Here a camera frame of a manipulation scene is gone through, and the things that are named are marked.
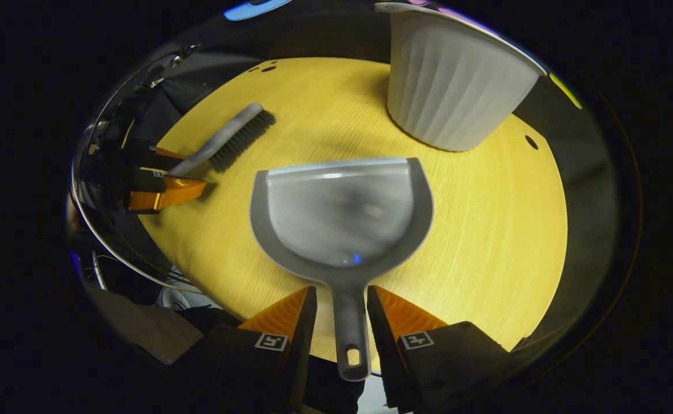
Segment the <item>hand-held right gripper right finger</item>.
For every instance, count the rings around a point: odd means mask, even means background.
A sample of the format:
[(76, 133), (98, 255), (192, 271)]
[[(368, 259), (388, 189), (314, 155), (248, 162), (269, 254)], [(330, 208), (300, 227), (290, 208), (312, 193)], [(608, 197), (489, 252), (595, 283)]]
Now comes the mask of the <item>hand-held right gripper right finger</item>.
[(400, 413), (462, 412), (518, 367), (471, 322), (446, 323), (381, 286), (366, 296), (387, 404)]

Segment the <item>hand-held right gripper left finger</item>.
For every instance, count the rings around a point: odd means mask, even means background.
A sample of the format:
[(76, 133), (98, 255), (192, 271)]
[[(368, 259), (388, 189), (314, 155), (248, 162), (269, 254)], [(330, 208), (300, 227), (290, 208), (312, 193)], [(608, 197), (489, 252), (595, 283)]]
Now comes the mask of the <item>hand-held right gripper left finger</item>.
[(210, 413), (298, 413), (307, 385), (316, 288), (306, 286), (239, 325), (214, 325), (173, 363)]

